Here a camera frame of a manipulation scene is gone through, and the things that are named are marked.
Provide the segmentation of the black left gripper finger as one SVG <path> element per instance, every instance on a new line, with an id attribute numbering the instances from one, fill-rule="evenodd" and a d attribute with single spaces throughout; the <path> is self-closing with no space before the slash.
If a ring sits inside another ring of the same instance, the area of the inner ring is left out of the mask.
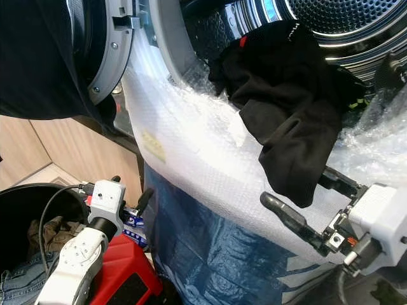
<path id="1" fill-rule="evenodd" d="M 154 189 L 152 188 L 146 188 L 143 193 L 140 195 L 139 201 L 137 201 L 137 206 L 136 206 L 136 214 L 137 215 L 142 215 L 143 212 L 146 211 L 146 207 L 149 205 L 150 200 L 152 199 L 154 195 Z"/>

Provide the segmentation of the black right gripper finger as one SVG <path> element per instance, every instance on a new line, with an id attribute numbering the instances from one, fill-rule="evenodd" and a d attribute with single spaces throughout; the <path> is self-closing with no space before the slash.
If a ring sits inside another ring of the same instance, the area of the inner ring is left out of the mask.
<path id="1" fill-rule="evenodd" d="M 325 189 L 333 189 L 347 198 L 358 198 L 367 190 L 366 186 L 346 177 L 346 175 L 330 166 L 325 167 L 320 177 L 320 186 Z"/>
<path id="2" fill-rule="evenodd" d="M 329 247 L 326 246 L 328 236 L 324 232 L 318 232 L 313 227 L 310 227 L 305 216 L 302 216 L 285 201 L 268 192 L 262 192 L 259 200 L 263 207 L 273 212 L 294 235 L 299 236 L 300 239 L 314 247 L 318 254 L 328 255 L 331 252 Z"/>

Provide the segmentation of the black knit garment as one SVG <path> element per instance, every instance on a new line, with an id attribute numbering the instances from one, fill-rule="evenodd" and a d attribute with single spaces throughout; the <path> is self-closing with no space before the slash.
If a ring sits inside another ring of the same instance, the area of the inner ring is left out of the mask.
<path id="1" fill-rule="evenodd" d="M 344 114 L 364 107 L 364 81 L 329 64 L 299 20 L 251 30 L 207 65 L 215 92 L 226 94 L 261 144 L 258 161 L 270 187 L 297 207 L 311 206 Z"/>

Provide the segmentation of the washing machine with steel drum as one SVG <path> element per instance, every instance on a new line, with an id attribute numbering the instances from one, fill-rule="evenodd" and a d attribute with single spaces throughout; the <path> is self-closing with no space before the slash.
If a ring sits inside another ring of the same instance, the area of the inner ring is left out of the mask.
<path id="1" fill-rule="evenodd" d="M 133 72 L 186 85 L 232 41 L 270 23 L 310 29 L 329 64 L 374 90 L 407 87 L 407 0 L 134 0 Z"/>

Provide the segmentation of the black round laundry bin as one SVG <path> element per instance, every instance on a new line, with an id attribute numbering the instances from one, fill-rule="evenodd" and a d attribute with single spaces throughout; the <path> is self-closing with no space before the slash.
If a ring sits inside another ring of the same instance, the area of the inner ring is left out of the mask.
<path id="1" fill-rule="evenodd" d="M 65 191 L 63 186 L 32 184 L 15 186 L 1 194 L 1 244 L 0 276 L 4 271 L 19 267 L 41 265 L 48 262 L 51 269 L 57 267 L 59 252 L 46 253 L 43 226 L 55 216 L 68 221 L 87 223 L 89 209 L 76 191 Z M 39 256 L 28 258 L 30 221 L 39 221 Z"/>

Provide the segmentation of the yellow sticker label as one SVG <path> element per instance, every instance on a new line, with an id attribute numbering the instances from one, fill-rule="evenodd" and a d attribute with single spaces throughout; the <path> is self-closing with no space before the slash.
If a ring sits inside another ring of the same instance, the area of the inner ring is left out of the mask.
<path id="1" fill-rule="evenodd" d="M 155 159 L 166 164 L 165 149 L 163 148 L 161 142 L 148 131 L 142 131 L 141 137 L 145 144 L 146 150 L 152 154 Z"/>

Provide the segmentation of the brown crumpled cloth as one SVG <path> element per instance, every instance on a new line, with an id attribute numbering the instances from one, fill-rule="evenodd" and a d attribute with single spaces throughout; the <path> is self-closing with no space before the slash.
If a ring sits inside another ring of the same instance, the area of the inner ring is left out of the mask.
<path id="1" fill-rule="evenodd" d="M 30 221 L 27 231 L 29 239 L 28 258 L 39 256 L 39 221 Z M 68 221 L 64 216 L 55 216 L 43 226 L 43 240 L 46 253 L 60 252 L 64 244 L 84 229 L 84 224 Z"/>

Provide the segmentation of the red plastic box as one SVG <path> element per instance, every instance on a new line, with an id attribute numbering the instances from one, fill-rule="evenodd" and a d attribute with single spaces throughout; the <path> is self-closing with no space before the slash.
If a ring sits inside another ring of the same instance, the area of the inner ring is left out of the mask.
<path id="1" fill-rule="evenodd" d="M 163 305 L 163 285 L 142 248 L 124 234 L 115 236 L 94 279 L 90 305 Z"/>

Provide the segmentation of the blue denim jeans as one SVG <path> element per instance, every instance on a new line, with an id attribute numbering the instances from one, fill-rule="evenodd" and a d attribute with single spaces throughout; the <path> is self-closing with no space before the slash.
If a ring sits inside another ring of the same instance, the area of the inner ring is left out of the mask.
<path id="1" fill-rule="evenodd" d="M 4 271 L 0 276 L 0 305 L 33 305 L 48 276 L 41 265 Z"/>

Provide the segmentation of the blue plastic sheet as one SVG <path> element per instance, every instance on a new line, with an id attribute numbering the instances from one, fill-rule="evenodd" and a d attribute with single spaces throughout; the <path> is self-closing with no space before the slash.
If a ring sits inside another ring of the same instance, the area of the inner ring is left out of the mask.
<path id="1" fill-rule="evenodd" d="M 144 218 L 157 273 L 184 305 L 342 305 L 317 264 L 218 215 L 145 166 Z"/>

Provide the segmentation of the grey round washer door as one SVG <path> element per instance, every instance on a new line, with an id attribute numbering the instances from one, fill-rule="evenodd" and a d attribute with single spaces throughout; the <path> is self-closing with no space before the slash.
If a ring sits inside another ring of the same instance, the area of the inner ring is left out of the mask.
<path id="1" fill-rule="evenodd" d="M 113 92 L 130 58 L 137 0 L 65 0 L 79 83 L 93 105 Z"/>

